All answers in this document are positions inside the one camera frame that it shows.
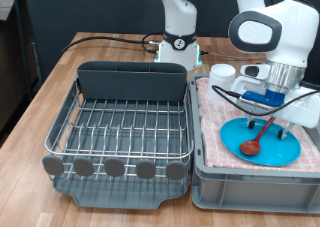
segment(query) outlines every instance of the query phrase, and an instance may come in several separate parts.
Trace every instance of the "wooden table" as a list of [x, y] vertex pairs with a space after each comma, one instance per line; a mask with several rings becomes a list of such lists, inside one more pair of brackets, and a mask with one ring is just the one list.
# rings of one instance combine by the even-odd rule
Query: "wooden table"
[[[80, 39], [106, 34], [78, 33]], [[140, 40], [139, 35], [108, 35]], [[206, 51], [244, 55], [228, 39], [198, 38]], [[108, 40], [83, 42], [68, 50], [26, 110], [0, 150], [0, 226], [320, 226], [320, 216], [244, 211], [202, 210], [183, 197], [167, 200], [157, 210], [78, 207], [72, 197], [60, 195], [49, 181], [41, 160], [47, 155], [45, 137], [76, 77], [77, 67], [89, 60], [153, 61], [140, 45]], [[257, 60], [204, 56], [195, 71], [208, 72], [215, 63], [239, 68]]]

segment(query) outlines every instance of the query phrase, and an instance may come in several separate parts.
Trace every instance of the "blue dish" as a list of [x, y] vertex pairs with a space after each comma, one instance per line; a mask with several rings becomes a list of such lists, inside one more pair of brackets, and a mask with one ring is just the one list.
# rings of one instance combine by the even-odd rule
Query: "blue dish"
[[236, 156], [249, 162], [266, 165], [281, 166], [294, 162], [300, 156], [301, 148], [297, 138], [287, 133], [287, 137], [280, 140], [278, 136], [279, 130], [283, 127], [272, 124], [260, 139], [261, 151], [254, 156], [245, 155], [240, 151], [240, 145], [248, 140], [257, 137], [267, 121], [255, 119], [254, 129], [247, 127], [248, 120], [246, 118], [234, 119], [222, 126], [220, 137], [224, 145]]

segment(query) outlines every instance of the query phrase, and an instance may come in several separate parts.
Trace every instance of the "dark background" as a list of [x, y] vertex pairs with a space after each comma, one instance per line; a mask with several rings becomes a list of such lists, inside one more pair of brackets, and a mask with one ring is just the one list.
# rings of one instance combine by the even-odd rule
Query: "dark background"
[[[236, 0], [189, 1], [198, 9], [198, 36], [228, 37], [229, 23], [238, 13]], [[320, 0], [309, 1], [320, 11]], [[79, 31], [147, 34], [164, 30], [161, 0], [27, 0], [27, 3], [43, 80], [59, 60], [60, 51]], [[306, 81], [320, 84], [319, 62], [318, 35], [309, 57]]]

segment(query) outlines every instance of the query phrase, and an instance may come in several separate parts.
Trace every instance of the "brown spoon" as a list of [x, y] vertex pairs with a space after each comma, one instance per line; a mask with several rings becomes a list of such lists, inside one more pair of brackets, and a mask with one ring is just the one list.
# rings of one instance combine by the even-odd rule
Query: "brown spoon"
[[276, 119], [276, 117], [271, 117], [269, 121], [266, 123], [266, 125], [263, 127], [263, 129], [260, 131], [258, 136], [254, 140], [249, 140], [240, 145], [240, 150], [242, 153], [246, 155], [257, 155], [260, 153], [260, 138], [266, 132], [266, 130], [269, 128], [269, 126], [273, 123], [273, 121]]

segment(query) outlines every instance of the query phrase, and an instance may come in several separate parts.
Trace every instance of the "pink checkered cloth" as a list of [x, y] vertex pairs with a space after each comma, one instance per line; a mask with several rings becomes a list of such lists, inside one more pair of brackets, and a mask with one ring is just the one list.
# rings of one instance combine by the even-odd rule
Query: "pink checkered cloth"
[[[300, 157], [291, 164], [281, 167], [266, 167], [252, 164], [231, 153], [220, 139], [220, 129], [226, 122], [236, 118], [244, 118], [246, 115], [230, 103], [215, 103], [211, 101], [207, 97], [208, 82], [208, 78], [197, 80], [201, 133], [205, 153], [205, 165], [207, 167], [320, 172], [319, 151], [305, 130], [299, 125], [295, 125], [291, 133], [298, 138], [302, 151]], [[284, 126], [286, 122], [276, 119], [275, 123]]]

